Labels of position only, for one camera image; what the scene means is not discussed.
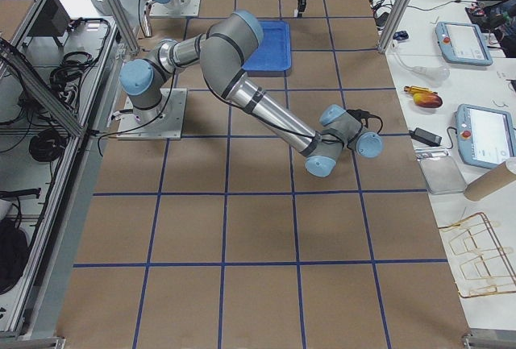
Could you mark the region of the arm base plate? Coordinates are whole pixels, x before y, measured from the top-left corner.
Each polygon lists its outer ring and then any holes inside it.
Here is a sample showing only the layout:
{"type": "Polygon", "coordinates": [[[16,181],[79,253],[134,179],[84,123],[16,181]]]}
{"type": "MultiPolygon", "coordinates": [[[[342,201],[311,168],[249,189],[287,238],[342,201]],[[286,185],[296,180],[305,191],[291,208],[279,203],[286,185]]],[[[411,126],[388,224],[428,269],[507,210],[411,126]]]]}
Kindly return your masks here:
{"type": "Polygon", "coordinates": [[[117,139],[181,139],[188,90],[161,88],[160,91],[161,102],[151,110],[135,109],[130,98],[126,97],[124,108],[131,112],[121,116],[117,139]]]}
{"type": "Polygon", "coordinates": [[[150,10],[153,19],[198,17],[201,0],[171,0],[166,4],[155,2],[150,10]]]}

